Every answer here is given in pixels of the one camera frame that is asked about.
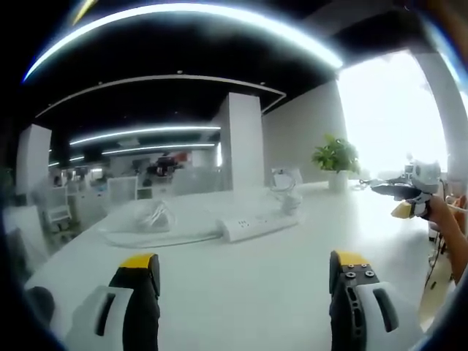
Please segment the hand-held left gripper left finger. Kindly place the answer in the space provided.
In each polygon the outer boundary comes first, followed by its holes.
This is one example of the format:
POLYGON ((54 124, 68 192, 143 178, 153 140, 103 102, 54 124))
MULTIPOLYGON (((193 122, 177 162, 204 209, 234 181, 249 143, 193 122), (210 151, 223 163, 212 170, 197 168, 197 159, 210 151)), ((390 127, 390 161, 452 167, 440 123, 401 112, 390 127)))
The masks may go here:
POLYGON ((158 350, 160 292, 157 254, 126 259, 73 312, 66 348, 158 350))

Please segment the person's right hand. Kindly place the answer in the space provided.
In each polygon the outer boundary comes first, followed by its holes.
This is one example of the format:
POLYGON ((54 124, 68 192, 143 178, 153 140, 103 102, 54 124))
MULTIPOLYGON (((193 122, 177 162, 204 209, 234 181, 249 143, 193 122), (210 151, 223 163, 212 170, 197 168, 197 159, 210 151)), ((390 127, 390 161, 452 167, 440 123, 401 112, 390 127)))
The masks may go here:
POLYGON ((430 196, 426 203, 426 212, 422 218, 435 223, 439 227, 455 222, 448 204, 437 195, 430 196))

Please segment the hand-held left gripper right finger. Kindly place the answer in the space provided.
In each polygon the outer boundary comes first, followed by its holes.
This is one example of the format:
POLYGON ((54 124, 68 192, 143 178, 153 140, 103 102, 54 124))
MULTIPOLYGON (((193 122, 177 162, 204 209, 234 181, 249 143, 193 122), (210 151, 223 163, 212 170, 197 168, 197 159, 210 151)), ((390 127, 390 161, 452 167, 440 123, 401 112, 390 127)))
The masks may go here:
POLYGON ((416 307, 359 254, 331 252, 329 293, 332 350, 411 350, 420 341, 416 307))

